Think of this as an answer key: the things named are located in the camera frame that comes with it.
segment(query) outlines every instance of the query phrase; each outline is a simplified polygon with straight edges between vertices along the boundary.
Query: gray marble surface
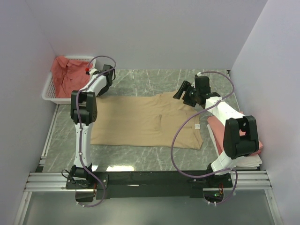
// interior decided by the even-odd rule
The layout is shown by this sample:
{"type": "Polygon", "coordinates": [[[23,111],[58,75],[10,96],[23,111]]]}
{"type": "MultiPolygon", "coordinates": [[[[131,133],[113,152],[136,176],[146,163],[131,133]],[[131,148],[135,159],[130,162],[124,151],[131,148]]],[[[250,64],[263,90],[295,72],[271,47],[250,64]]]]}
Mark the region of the gray marble surface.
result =
{"type": "MultiPolygon", "coordinates": [[[[184,80],[192,83],[195,74],[199,71],[207,70],[117,70],[116,79],[105,94],[154,96],[162,92],[177,90],[184,80]]],[[[216,71],[227,74],[226,70],[216,71]]],[[[231,85],[224,77],[218,74],[207,75],[210,78],[212,92],[216,91],[224,96],[231,91],[231,85]]],[[[225,101],[234,109],[239,109],[235,95],[225,101]]],[[[199,111],[201,107],[197,106],[195,109],[199,111]]],[[[207,165],[217,158],[206,127],[207,117],[210,115],[206,112],[200,116],[200,132],[203,139],[200,150],[174,149],[175,161],[180,169],[206,169],[207,165]]],[[[60,172],[63,169],[70,169],[75,158],[75,140],[75,127],[70,118],[70,105],[60,105],[52,129],[52,138],[43,172],[60,172]]],[[[170,148],[167,147],[92,145],[91,157],[94,169],[97,168],[97,171],[106,171],[108,167],[135,171],[175,170],[170,158],[170,148]]]]}

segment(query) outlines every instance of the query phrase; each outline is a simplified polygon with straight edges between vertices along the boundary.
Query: gray wall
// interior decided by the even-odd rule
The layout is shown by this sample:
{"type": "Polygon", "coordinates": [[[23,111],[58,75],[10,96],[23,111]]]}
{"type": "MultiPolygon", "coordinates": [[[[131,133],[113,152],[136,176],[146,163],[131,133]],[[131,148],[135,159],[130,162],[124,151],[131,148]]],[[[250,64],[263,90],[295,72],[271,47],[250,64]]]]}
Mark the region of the gray wall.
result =
{"type": "Polygon", "coordinates": [[[256,117],[262,161],[285,224],[299,224],[300,1],[269,0],[231,71],[244,113],[256,117]]]}
{"type": "Polygon", "coordinates": [[[23,0],[0,1],[0,223],[12,224],[54,105],[41,98],[54,52],[23,0]]]}
{"type": "Polygon", "coordinates": [[[26,0],[57,55],[231,69],[266,0],[26,0]]]}

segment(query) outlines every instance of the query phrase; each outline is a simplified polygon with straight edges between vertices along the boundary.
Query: purple cable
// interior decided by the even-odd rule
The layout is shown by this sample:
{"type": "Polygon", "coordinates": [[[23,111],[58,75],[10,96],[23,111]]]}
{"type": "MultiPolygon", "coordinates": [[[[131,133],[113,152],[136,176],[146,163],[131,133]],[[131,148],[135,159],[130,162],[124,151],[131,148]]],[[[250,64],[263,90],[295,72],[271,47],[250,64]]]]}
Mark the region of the purple cable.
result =
{"type": "MultiPolygon", "coordinates": [[[[94,57],[93,59],[90,60],[90,62],[89,62],[89,64],[88,64],[88,68],[89,68],[89,66],[90,66],[90,63],[91,63],[94,59],[99,58],[99,57],[105,57],[105,58],[111,59],[111,60],[114,62],[114,66],[113,66],[113,68],[111,68],[111,69],[109,69],[109,70],[106,70],[106,71],[104,71],[104,72],[98,74],[98,75],[96,76],[96,79],[98,79],[98,78],[99,78],[100,76],[102,76],[103,74],[106,74],[107,72],[114,70],[114,69],[116,68],[116,65],[117,65],[116,61],[115,61],[113,58],[111,58],[111,57],[109,57],[109,56],[105,56],[105,55],[99,55],[99,56],[96,56],[96,57],[94,57]]],[[[94,79],[94,80],[88,85],[87,88],[82,89],[82,90],[79,90],[79,91],[77,92],[77,95],[76,95],[76,110],[77,110],[77,117],[78,117],[78,120],[79,120],[79,128],[80,128],[80,131],[79,131],[79,159],[80,159],[80,163],[81,163],[82,167],[84,168],[84,170],[85,170],[88,174],[90,174],[93,178],[95,178],[95,179],[101,184],[101,186],[102,186],[102,188],[103,188],[103,196],[102,196],[101,200],[100,200],[99,202],[97,202],[96,204],[93,204],[93,205],[84,205],[84,204],[82,204],[81,202],[78,203],[78,204],[80,204],[81,206],[87,207],[87,208],[90,208],[90,207],[94,207],[94,206],[99,205],[99,204],[104,200],[104,198],[105,198],[105,193],[106,193],[104,183],[103,183],[97,176],[95,176],[91,171],[89,171],[88,168],[86,168],[86,166],[84,165],[84,162],[83,162],[82,154],[80,154],[80,153],[82,153],[83,125],[82,125],[81,116],[80,116],[80,113],[79,113],[79,95],[80,95],[80,93],[81,93],[82,91],[86,91],[88,88],[90,88],[91,85],[95,82],[96,79],[94,79]]]]}
{"type": "MultiPolygon", "coordinates": [[[[223,74],[223,73],[221,73],[221,72],[217,72],[217,71],[205,71],[205,72],[202,72],[201,74],[207,74],[207,73],[216,73],[216,74],[220,74],[220,75],[222,75],[223,77],[225,77],[225,78],[230,82],[230,84],[232,85],[232,91],[231,91],[229,94],[227,94],[227,95],[225,95],[224,97],[222,97],[222,100],[228,98],[229,96],[231,96],[231,95],[234,93],[234,84],[233,84],[233,82],[232,82],[225,74],[223,74]]],[[[235,172],[235,174],[236,174],[236,179],[235,179],[235,184],[234,184],[234,186],[233,186],[233,189],[232,189],[231,193],[230,193],[223,201],[218,202],[217,204],[224,203],[225,201],[227,201],[227,200],[233,195],[233,193],[234,193],[234,191],[235,191],[235,188],[236,188],[236,185],[237,185],[237,180],[238,180],[238,173],[237,173],[237,171],[234,170],[234,169],[226,168],[226,169],[218,170],[218,171],[215,171],[215,172],[210,172],[210,173],[208,173],[208,174],[200,175],[200,176],[189,175],[189,174],[187,174],[187,173],[181,171],[181,170],[178,168],[178,166],[175,164],[174,157],[173,157],[173,148],[174,148],[174,143],[175,143],[175,141],[176,141],[176,138],[177,138],[179,132],[182,130],[182,128],[183,128],[183,127],[184,127],[184,126],[185,126],[192,118],[194,118],[195,116],[197,116],[197,115],[199,115],[199,114],[201,114],[201,113],[204,113],[204,112],[208,111],[209,109],[212,109],[213,107],[217,106],[220,102],[221,102],[221,100],[217,101],[214,105],[212,105],[212,106],[210,106],[210,107],[208,107],[208,108],[206,108],[206,109],[203,109],[203,110],[201,110],[200,112],[197,112],[195,115],[193,115],[193,116],[191,116],[190,118],[188,118],[188,119],[180,126],[180,128],[179,128],[178,131],[176,132],[176,134],[175,134],[175,136],[174,136],[174,138],[173,138],[172,144],[171,144],[171,161],[172,161],[172,163],[173,163],[173,166],[175,167],[175,169],[176,169],[179,173],[181,173],[182,175],[184,175],[184,176],[186,176],[186,177],[190,177],[190,178],[205,178],[205,177],[212,176],[212,175],[214,175],[214,174],[216,174],[216,173],[219,173],[219,172],[231,171],[231,170],[235,172]]]]}

